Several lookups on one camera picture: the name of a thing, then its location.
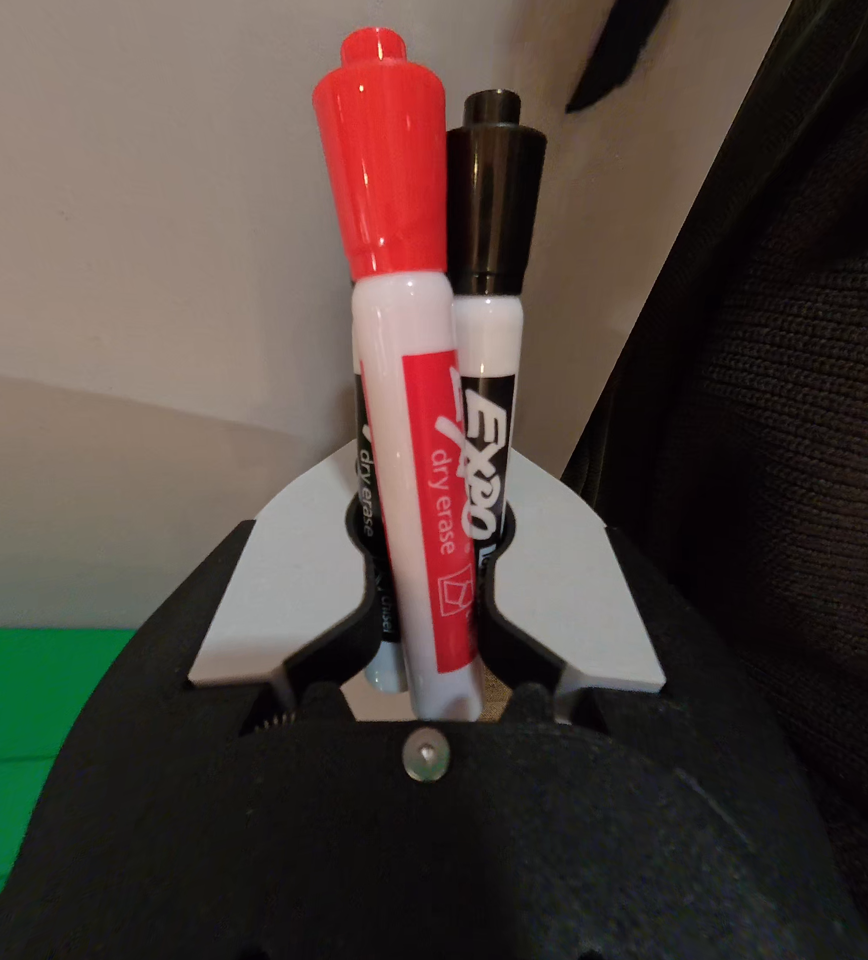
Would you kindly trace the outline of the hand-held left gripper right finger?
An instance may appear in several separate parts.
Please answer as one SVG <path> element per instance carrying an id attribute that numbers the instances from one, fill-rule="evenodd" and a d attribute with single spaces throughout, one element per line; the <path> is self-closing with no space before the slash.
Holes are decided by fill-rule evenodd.
<path id="1" fill-rule="evenodd" d="M 481 657 L 507 688 L 537 684 L 566 720 L 585 690 L 656 695 L 666 676 L 605 522 L 512 451 L 499 545 L 481 567 Z"/>

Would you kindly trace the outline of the green plastic bin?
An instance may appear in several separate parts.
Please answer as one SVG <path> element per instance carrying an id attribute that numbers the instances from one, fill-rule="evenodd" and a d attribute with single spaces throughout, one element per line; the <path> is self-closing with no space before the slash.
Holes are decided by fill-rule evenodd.
<path id="1" fill-rule="evenodd" d="M 0 887 L 62 742 L 131 636 L 0 629 Z"/>

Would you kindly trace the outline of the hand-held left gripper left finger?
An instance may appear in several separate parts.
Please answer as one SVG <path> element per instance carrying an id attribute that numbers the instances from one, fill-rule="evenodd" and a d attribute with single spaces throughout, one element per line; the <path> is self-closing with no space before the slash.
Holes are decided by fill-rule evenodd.
<path id="1" fill-rule="evenodd" d="M 268 682 L 282 703 L 338 686 L 374 658 L 387 616 L 359 515 L 355 453 L 301 474 L 257 515 L 188 679 L 197 687 Z"/>

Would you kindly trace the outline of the black dry erase marker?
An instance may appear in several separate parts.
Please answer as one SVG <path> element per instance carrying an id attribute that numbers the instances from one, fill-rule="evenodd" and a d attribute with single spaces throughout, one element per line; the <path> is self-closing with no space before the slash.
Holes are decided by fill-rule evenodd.
<path id="1" fill-rule="evenodd" d="M 357 533 L 360 543 L 367 548 L 372 559 L 380 610 L 380 644 L 377 653 L 365 669 L 365 676 L 375 689 L 383 693 L 399 694 L 408 689 L 407 674 L 354 324 L 351 326 L 351 344 L 356 440 L 355 474 L 359 503 Z"/>
<path id="2" fill-rule="evenodd" d="M 482 571 L 503 538 L 529 262 L 547 139 L 512 90 L 464 102 L 447 133 L 448 278 L 464 409 L 466 529 Z"/>

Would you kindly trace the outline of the red dry erase marker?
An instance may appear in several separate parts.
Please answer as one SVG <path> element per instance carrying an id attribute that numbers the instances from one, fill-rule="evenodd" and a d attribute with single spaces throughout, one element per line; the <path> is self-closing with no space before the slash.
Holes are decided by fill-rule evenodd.
<path id="1" fill-rule="evenodd" d="M 344 251 L 413 712 L 484 708 L 464 526 L 464 402 L 447 278 L 445 95 L 383 27 L 350 34 L 312 95 Z"/>

